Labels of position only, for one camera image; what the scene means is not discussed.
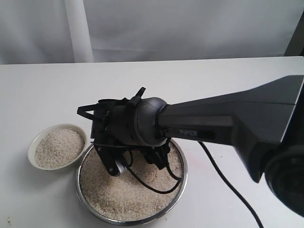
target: white ceramic bowl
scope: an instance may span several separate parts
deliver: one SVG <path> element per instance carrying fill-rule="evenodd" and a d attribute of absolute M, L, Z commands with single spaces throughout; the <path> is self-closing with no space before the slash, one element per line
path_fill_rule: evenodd
<path fill-rule="evenodd" d="M 59 129 L 59 128 L 68 128 L 68 129 L 72 129 L 73 131 L 79 133 L 81 135 L 81 137 L 83 138 L 84 140 L 84 147 L 81 151 L 81 153 L 70 163 L 64 165 L 64 166 L 61 166 L 61 167 L 57 167 L 57 168 L 43 168 L 43 167 L 40 167 L 37 163 L 36 163 L 36 160 L 35 160 L 35 152 L 36 152 L 36 148 L 38 146 L 38 144 L 40 143 L 40 141 L 46 137 L 49 133 L 51 133 L 52 131 L 56 130 L 56 129 Z M 40 169 L 40 170 L 46 170 L 46 171 L 59 171 L 59 172 L 62 172 L 62 171 L 67 171 L 67 170 L 70 170 L 72 169 L 73 167 L 75 167 L 76 165 L 78 165 L 78 162 L 81 158 L 81 156 L 83 155 L 84 151 L 86 150 L 86 145 L 87 145 L 87 140 L 86 140 L 86 133 L 85 131 L 76 126 L 76 125 L 73 125 L 73 124 L 67 124 L 67 123 L 63 123 L 63 124 L 58 124 L 58 125 L 55 125 L 55 126 L 52 126 L 52 127 L 49 127 L 45 130 L 43 130 L 42 132 L 40 132 L 36 137 L 35 139 L 32 141 L 32 143 L 30 144 L 29 148 L 28 148 L 28 160 L 29 162 L 34 166 L 36 167 L 37 169 Z"/>

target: bowl rim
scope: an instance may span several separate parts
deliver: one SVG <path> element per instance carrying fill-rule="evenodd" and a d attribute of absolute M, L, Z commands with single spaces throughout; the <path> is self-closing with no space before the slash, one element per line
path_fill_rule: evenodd
<path fill-rule="evenodd" d="M 81 160 L 81 163 L 76 170 L 76 191 L 77 191 L 78 198 L 80 199 L 83 206 L 89 212 L 91 212 L 95 217 L 97 217 L 98 219 L 100 219 L 100 220 L 102 220 L 106 223 L 112 224 L 112 225 L 124 226 L 124 227 L 137 226 L 137 225 L 143 225 L 143 224 L 146 224 L 146 223 L 150 223 L 152 221 L 155 221 L 156 219 L 159 219 L 163 215 L 167 214 L 176 205 L 176 203 L 180 200 L 182 194 L 185 191 L 185 187 L 186 187 L 187 180 L 188 180 L 188 165 L 187 165 L 187 162 L 186 162 L 186 157 L 185 157 L 182 149 L 180 148 L 180 146 L 173 139 L 171 139 L 171 142 L 172 142 L 173 146 L 176 147 L 176 149 L 178 151 L 178 155 L 179 155 L 179 157 L 182 161 L 181 164 L 182 164 L 183 175 L 182 175 L 182 181 L 181 181 L 181 186 L 180 186 L 179 192 L 176 194 L 173 201 L 167 207 L 165 207 L 163 210 L 161 210 L 160 212 L 158 212 L 157 214 L 155 214 L 151 217 L 144 218 L 144 219 L 137 220 L 137 221 L 118 221 L 118 220 L 114 220 L 114 219 L 111 219 L 111 218 L 107 218 L 107 217 L 97 213 L 85 200 L 85 198 L 82 194 L 82 191 L 81 191 L 81 187 L 80 187 L 80 171 L 81 171 L 81 168 L 83 166 L 83 163 L 84 163 L 87 155 L 90 153 L 90 151 L 94 147 L 93 144 L 91 144 L 86 149 L 85 155 L 83 156 L 83 158 Z"/>
<path fill-rule="evenodd" d="M 36 161 L 32 160 L 30 158 L 30 156 L 32 154 L 35 154 L 36 152 L 36 148 L 38 146 L 38 144 L 40 143 L 40 141 L 43 139 L 43 138 L 40 138 L 40 136 L 44 133 L 50 133 L 56 129 L 60 129 L 60 128 L 68 128 L 68 127 L 72 127 L 72 128 L 75 128 L 78 130 L 77 133 L 79 133 L 81 135 L 81 138 L 84 140 L 84 146 L 83 146 L 83 149 L 81 150 L 81 152 L 79 153 L 79 155 L 72 161 L 70 161 L 69 163 L 63 165 L 63 166 L 60 166 L 60 167 L 56 167 L 56 168 L 43 168 L 41 166 L 39 166 Z M 37 142 L 37 140 L 39 140 L 39 142 L 37 143 L 37 146 L 35 146 L 33 148 L 33 145 Z M 60 170 L 60 169 L 63 169 L 65 167 L 68 167 L 70 165 L 72 165 L 74 162 L 76 162 L 77 160 L 79 160 L 81 158 L 81 156 L 84 154 L 84 152 L 86 151 L 86 145 L 87 145 L 87 136 L 86 136 L 86 132 L 79 126 L 75 125 L 75 124 L 72 124 L 72 123 L 61 123 L 61 124 L 56 124 L 56 125 L 53 125 L 53 126 L 50 126 L 46 129 L 44 129 L 43 131 L 41 131 L 39 134 L 36 135 L 36 137 L 33 139 L 33 141 L 30 143 L 29 147 L 28 147 L 28 161 L 31 163 L 32 166 L 34 166 L 35 168 L 37 169 L 40 169 L 40 170 L 46 170 L 46 171 L 53 171 L 53 170 Z"/>

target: uncooked rice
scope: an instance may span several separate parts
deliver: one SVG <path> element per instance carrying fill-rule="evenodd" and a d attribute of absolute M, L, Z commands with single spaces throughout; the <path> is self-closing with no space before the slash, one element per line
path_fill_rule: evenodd
<path fill-rule="evenodd" d="M 72 162 L 83 150 L 84 140 L 72 129 L 59 128 L 38 144 L 36 163 L 43 168 L 58 168 Z"/>
<path fill-rule="evenodd" d="M 182 165 L 177 149 L 171 143 L 170 148 L 170 168 L 181 177 Z M 164 191 L 176 184 L 166 168 L 158 170 L 156 165 L 148 164 L 138 151 L 133 151 L 133 157 L 131 169 L 151 187 Z M 144 187 L 128 170 L 112 177 L 95 149 L 85 158 L 80 171 L 80 188 L 85 200 L 100 215 L 117 221 L 138 221 L 157 214 L 173 201 L 180 187 L 181 183 L 172 193 L 158 194 Z"/>

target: white table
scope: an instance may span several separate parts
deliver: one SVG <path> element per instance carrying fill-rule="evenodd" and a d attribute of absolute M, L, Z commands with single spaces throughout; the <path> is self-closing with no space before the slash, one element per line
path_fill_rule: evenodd
<path fill-rule="evenodd" d="M 144 97 L 169 104 L 253 88 L 280 77 L 304 74 L 304 58 L 275 57 L 172 62 L 0 66 L 0 227 L 110 228 L 80 204 L 74 173 L 55 175 L 27 161 L 31 140 L 45 128 L 73 123 L 90 135 L 91 121 L 78 106 L 102 98 Z M 256 228 L 253 217 L 214 171 L 196 142 L 177 140 L 189 165 L 179 203 L 145 228 Z M 219 167 L 257 211 L 265 228 L 304 227 L 264 178 L 254 183 L 234 149 L 208 143 Z"/>

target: white curtain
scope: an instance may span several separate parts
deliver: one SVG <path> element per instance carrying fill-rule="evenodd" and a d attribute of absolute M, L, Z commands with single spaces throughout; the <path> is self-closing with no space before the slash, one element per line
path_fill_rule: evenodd
<path fill-rule="evenodd" d="M 284 54 L 304 0 L 1 0 L 0 64 Z"/>

